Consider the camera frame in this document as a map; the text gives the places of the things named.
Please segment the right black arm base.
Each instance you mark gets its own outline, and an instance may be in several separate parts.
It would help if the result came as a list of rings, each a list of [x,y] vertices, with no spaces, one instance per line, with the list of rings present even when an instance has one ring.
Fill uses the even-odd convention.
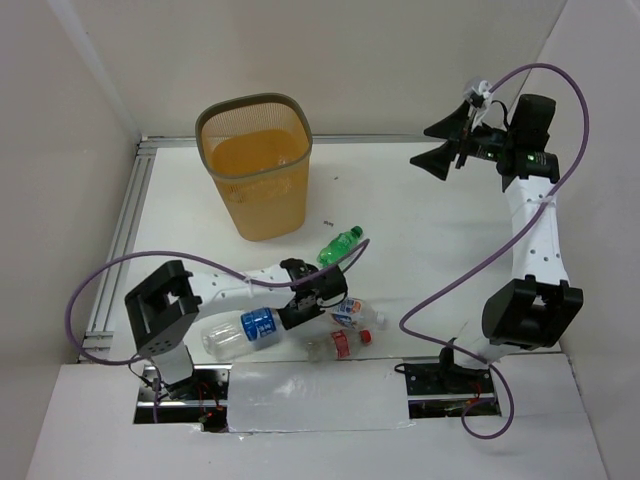
[[[437,363],[399,363],[394,372],[404,377],[410,419],[499,416],[501,409],[488,371],[461,375],[444,373]]]

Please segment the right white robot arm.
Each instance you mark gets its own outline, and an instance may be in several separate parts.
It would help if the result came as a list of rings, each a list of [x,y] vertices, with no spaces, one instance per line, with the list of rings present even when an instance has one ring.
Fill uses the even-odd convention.
[[[425,129],[440,147],[411,158],[440,180],[467,158],[495,163],[511,214],[512,278],[485,303],[478,323],[464,325],[441,350],[436,379],[448,392],[460,391],[475,375],[502,357],[554,346],[584,303],[571,286],[560,251],[556,198],[560,180],[556,155],[547,152],[553,99],[525,94],[503,128],[480,122],[478,95]]]

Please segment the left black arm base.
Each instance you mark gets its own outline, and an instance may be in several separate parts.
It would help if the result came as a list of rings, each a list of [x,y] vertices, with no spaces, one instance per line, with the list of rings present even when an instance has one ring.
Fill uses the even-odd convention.
[[[158,382],[156,369],[145,365],[140,374],[133,423],[193,424],[202,432],[228,431],[230,364],[196,365],[194,379],[170,392]]]

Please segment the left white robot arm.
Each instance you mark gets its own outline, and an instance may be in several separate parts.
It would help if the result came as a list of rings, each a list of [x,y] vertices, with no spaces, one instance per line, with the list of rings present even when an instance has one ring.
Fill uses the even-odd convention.
[[[125,297],[137,353],[157,370],[172,400],[188,398],[199,382],[185,337],[196,322],[219,314],[237,319],[214,335],[240,355],[275,343],[281,333],[322,315],[347,297],[342,270],[300,259],[233,276],[188,271],[182,261],[162,264]]]

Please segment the blue label plastic bottle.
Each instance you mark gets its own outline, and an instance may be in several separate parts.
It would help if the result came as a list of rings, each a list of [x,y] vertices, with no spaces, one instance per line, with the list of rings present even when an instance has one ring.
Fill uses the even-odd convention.
[[[260,308],[201,332],[205,351],[220,362],[230,362],[279,343],[284,326],[278,312]]]

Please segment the clear bottle white cap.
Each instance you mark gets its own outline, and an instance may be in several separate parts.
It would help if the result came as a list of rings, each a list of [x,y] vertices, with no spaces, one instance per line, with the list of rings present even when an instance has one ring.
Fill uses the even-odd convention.
[[[221,196],[232,204],[259,203],[292,194],[307,177],[305,164],[287,163],[283,157],[274,165],[245,174],[234,181],[220,181]]]

